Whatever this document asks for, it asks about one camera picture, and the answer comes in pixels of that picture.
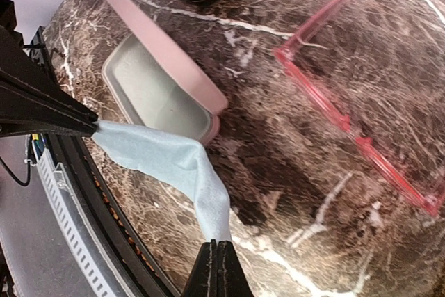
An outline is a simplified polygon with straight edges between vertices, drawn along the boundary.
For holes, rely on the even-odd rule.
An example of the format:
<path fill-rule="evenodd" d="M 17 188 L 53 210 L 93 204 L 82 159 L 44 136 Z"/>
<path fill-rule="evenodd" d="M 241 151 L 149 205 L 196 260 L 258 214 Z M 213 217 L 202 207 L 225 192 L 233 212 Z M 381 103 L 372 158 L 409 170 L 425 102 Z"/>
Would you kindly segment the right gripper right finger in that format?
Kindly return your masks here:
<path fill-rule="evenodd" d="M 254 296 L 232 242 L 221 241 L 218 243 L 217 263 L 217 296 Z"/>

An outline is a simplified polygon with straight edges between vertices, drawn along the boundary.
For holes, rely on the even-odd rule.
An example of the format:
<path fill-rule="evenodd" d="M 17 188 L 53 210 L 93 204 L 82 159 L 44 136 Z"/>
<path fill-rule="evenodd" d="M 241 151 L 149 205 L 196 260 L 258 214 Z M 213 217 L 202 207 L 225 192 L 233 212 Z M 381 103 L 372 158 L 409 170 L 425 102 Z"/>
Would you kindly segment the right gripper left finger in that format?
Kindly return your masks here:
<path fill-rule="evenodd" d="M 217 296 L 218 247 L 213 239 L 202 244 L 182 292 L 183 297 Z"/>

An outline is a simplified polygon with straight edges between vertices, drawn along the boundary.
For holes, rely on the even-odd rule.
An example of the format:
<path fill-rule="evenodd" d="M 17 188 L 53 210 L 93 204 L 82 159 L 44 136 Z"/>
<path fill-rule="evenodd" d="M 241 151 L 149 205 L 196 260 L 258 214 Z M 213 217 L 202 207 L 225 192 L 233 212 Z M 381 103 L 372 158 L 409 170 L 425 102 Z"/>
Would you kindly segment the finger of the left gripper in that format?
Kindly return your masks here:
<path fill-rule="evenodd" d="M 63 125 L 61 122 L 19 121 L 1 119 L 1 137 L 28 134 L 55 134 L 60 136 L 91 137 L 96 132 L 96 119 L 74 120 Z"/>
<path fill-rule="evenodd" d="M 97 114 L 48 78 L 1 28 L 1 122 L 47 127 L 94 127 Z"/>

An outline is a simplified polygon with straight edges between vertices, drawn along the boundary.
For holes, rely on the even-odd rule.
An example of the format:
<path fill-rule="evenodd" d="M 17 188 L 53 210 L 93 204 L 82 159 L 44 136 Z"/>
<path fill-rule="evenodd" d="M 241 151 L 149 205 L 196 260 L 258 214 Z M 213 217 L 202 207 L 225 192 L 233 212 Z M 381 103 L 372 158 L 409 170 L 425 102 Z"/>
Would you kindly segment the light blue cloth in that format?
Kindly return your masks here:
<path fill-rule="evenodd" d="M 96 125 L 92 139 L 112 161 L 183 193 L 207 241 L 232 240 L 229 193 L 200 142 L 140 125 L 105 120 Z"/>

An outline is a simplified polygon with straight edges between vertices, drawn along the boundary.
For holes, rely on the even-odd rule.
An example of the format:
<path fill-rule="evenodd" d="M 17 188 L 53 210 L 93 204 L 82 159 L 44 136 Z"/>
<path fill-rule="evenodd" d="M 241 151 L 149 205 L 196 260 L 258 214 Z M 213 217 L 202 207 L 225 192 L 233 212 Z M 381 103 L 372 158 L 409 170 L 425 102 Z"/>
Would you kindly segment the pink glasses case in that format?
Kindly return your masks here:
<path fill-rule="evenodd" d="M 132 0 L 105 1 L 131 31 L 102 67 L 126 120 L 207 145 L 219 132 L 226 97 Z"/>

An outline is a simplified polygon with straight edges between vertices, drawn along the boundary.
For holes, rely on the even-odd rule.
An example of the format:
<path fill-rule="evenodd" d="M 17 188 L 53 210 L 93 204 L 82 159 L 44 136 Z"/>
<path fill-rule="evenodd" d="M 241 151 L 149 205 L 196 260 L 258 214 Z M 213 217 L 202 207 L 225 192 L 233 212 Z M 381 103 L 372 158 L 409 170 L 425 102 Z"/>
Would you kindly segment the pink translucent sunglasses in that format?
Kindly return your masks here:
<path fill-rule="evenodd" d="M 439 213 L 444 19 L 429 0 L 322 0 L 275 57 L 387 182 Z"/>

